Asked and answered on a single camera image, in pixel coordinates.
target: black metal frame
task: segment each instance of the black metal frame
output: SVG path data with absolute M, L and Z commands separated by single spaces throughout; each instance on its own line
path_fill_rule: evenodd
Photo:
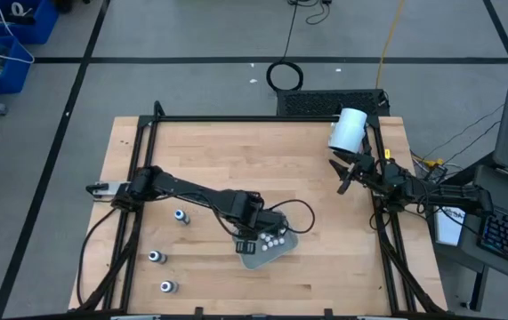
M 155 103 L 155 114 L 153 116 L 139 116 L 139 121 L 137 124 L 137 132 L 135 134 L 135 142 L 133 145 L 132 158 L 129 166 L 129 174 L 128 179 L 133 177 L 133 174 L 137 168 L 137 163 L 141 155 L 141 144 L 143 133 L 146 128 L 150 127 L 149 139 L 147 144 L 147 150 L 145 155 L 145 165 L 150 165 L 152 163 L 152 154 L 153 149 L 155 147 L 155 140 L 157 136 L 157 128 L 159 122 L 334 122 L 337 121 L 337 116 L 166 116 L 163 109 L 161 108 L 158 101 Z M 368 119 L 368 123 L 373 130 L 375 135 L 375 144 L 376 150 L 378 152 L 379 157 L 384 158 L 384 146 L 382 133 L 380 131 L 380 125 L 378 116 L 370 116 Z M 365 146 L 370 146 L 368 134 L 366 134 L 365 139 L 363 140 Z M 373 206 L 376 214 L 376 224 L 378 226 L 383 224 L 383 217 L 381 214 L 382 207 L 379 205 L 379 202 L 375 200 L 374 194 L 371 192 L 371 197 L 373 197 Z M 116 233 L 116 241 L 114 243 L 113 248 L 113 257 L 111 260 L 112 265 L 117 262 L 119 258 L 119 253 L 122 252 L 123 242 L 125 240 L 125 232 L 126 232 L 126 224 L 129 212 L 121 212 L 121 217 L 119 223 L 117 225 L 117 233 Z M 133 272 L 134 272 L 134 263 L 137 255 L 136 247 L 139 242 L 139 235 L 141 233 L 141 223 L 142 223 L 142 208 L 133 212 L 135 215 L 133 221 L 133 230 L 132 235 L 135 234 L 135 241 L 132 243 L 134 250 L 131 250 L 130 256 L 126 260 L 126 270 L 125 270 L 125 280 L 122 288 L 122 294 L 120 299 L 119 308 L 111 308 L 111 301 L 113 300 L 113 291 L 115 289 L 115 278 L 112 283 L 109 284 L 108 289 L 104 293 L 102 310 L 94 310 L 93 308 L 87 309 L 87 311 L 75 311 L 69 312 L 67 314 L 56 314 L 56 315 L 44 315 L 44 316 L 33 316 L 26 317 L 27 319 L 36 319 L 36 320 L 56 320 L 56 319 L 109 319 L 112 316 L 127 316 L 127 310 L 129 307 L 129 298 L 131 294 L 131 287 L 133 282 Z M 399 227 L 399 221 L 397 214 L 393 214 L 391 217 L 392 221 L 392 233 L 393 233 L 393 241 L 398 251 L 398 254 L 401 259 L 406 261 L 406 253 L 404 251 L 404 243 L 402 240 L 401 230 Z M 378 229 L 378 238 L 381 240 L 381 229 Z M 407 310 L 400 310 L 398 305 L 398 294 L 395 290 L 394 277 L 392 274 L 392 264 L 389 257 L 382 252 L 382 261 L 383 261 L 383 272 L 385 278 L 386 291 L 388 295 L 388 301 L 390 304 L 390 310 L 392 316 L 401 316 L 407 318 L 414 319 L 433 319 L 433 318 L 456 318 L 462 319 L 460 316 L 450 316 L 450 315 L 442 315 L 442 314 L 432 314 L 432 313 L 417 313 L 415 309 L 415 298 L 414 294 L 410 290 L 408 284 L 403 280 L 403 288 L 406 298 Z M 160 318 L 163 320 L 173 319 L 173 320 L 221 320 L 223 318 L 232 319 L 232 320 L 256 320 L 256 318 L 260 318 L 260 320 L 269 320 L 269 319 L 284 319 L 289 320 L 292 318 L 302 318 L 307 320 L 333 320 L 333 319 L 356 319 L 355 316 L 334 316 L 333 310 L 330 308 L 325 308 L 323 310 L 324 316 L 256 316 L 256 315 L 243 315 L 243 316 L 226 316 L 226 315 L 203 315 L 203 308 L 196 307 L 194 315 L 161 315 Z

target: blue bin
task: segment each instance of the blue bin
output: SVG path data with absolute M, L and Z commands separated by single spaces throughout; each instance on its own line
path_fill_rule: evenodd
M 1 36 L 0 45 L 10 48 L 10 57 L 26 61 L 31 60 L 30 56 L 13 36 Z M 3 73 L 0 75 L 0 94 L 21 92 L 29 68 L 30 65 L 28 63 L 6 60 Z
M 0 0 L 0 7 L 3 10 L 5 8 L 10 10 L 13 2 L 13 0 Z M 56 11 L 52 1 L 18 0 L 18 2 L 22 4 L 24 8 L 34 8 L 34 19 L 36 23 L 30 26 L 9 24 L 8 27 L 22 44 L 45 44 L 52 33 L 56 20 L 58 19 L 58 12 Z M 9 35 L 10 34 L 4 28 L 4 24 L 0 23 L 0 36 Z

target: wooden tabletop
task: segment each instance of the wooden tabletop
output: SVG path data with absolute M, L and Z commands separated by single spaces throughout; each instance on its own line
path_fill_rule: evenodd
M 101 180 L 126 179 L 136 124 L 136 117 L 116 118 Z M 381 126 L 391 156 L 412 172 L 402 119 L 381 118 Z M 336 315 L 389 315 L 378 238 L 368 226 L 370 191 L 352 183 L 345 195 L 336 194 L 340 182 L 328 163 L 330 131 L 330 123 L 160 123 L 153 164 L 166 172 L 209 188 L 259 191 L 266 206 L 299 198 L 317 219 L 293 251 L 252 271 L 211 211 L 177 199 L 146 204 L 129 313 L 191 314 L 203 307 L 210 315 L 322 315 L 324 308 Z M 140 165 L 144 150 L 143 145 Z M 176 209 L 190 216 L 187 227 L 174 219 Z M 109 204 L 94 204 L 89 228 L 108 211 Z M 283 212 L 294 228 L 310 223 L 302 205 L 286 204 Z M 109 269 L 118 216 L 103 223 L 86 247 L 84 299 Z M 447 308 L 425 221 L 402 213 L 400 226 L 411 272 Z M 168 262 L 150 262 L 151 250 L 166 253 Z M 401 293 L 395 269 L 394 278 Z M 117 279 L 114 306 L 123 280 Z M 165 280 L 177 282 L 179 291 L 162 293 Z M 399 305 L 405 309 L 403 294 Z M 70 307 L 76 306 L 72 294 Z

